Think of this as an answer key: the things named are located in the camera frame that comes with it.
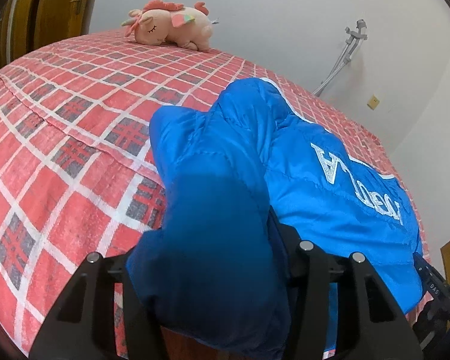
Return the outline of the blue down jacket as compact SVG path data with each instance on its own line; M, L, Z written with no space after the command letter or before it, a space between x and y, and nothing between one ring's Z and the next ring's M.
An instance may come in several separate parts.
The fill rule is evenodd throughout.
M127 273L163 327L280 358L296 296L270 213L328 254L363 253L403 312L418 304L422 242L398 180L299 117L272 81L236 80L208 111L162 106L149 133L166 208Z

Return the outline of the red plaid bed sheet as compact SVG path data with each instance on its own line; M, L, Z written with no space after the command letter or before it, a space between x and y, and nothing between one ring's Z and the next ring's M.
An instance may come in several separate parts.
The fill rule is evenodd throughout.
M157 228L165 193L150 149L159 107L206 111L233 80L266 77L291 106L391 175L380 140L271 70L219 50L140 46L119 30L42 47L0 69L0 326L26 354L84 257Z

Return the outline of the grey metal crutch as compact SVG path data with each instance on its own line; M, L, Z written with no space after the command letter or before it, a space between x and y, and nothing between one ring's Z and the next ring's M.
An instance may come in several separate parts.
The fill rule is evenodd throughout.
M357 54L360 46L368 39L368 26L364 19L359 19L356 22L355 29L349 27L345 28L345 33L348 38L345 39L345 45L334 63L331 71L325 80L313 91L313 95L320 97L322 92L334 80L334 78L341 72L341 70L351 63L353 56Z

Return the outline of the pink unicorn plush toy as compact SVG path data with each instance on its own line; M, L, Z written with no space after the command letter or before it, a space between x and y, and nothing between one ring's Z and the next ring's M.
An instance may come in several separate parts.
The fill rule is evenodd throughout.
M209 19L204 2L185 7L182 3L151 0L142 9L130 10L121 26L126 28L125 36L133 34L139 44L174 43L188 50L208 51L213 26L217 23Z

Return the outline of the wooden door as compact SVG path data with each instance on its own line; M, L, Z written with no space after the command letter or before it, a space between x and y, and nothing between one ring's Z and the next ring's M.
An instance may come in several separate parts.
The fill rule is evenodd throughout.
M5 0L0 5L0 69L56 41L88 33L95 0Z

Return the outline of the yellowed wall socket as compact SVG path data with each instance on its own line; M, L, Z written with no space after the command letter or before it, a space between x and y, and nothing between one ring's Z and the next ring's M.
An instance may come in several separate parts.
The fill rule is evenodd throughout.
M378 107L379 104L380 104L380 100L379 100L378 97L375 96L375 95L372 95L372 96L370 97L370 99L368 100L368 102L367 102L367 106L368 106L371 110L375 110L375 109Z

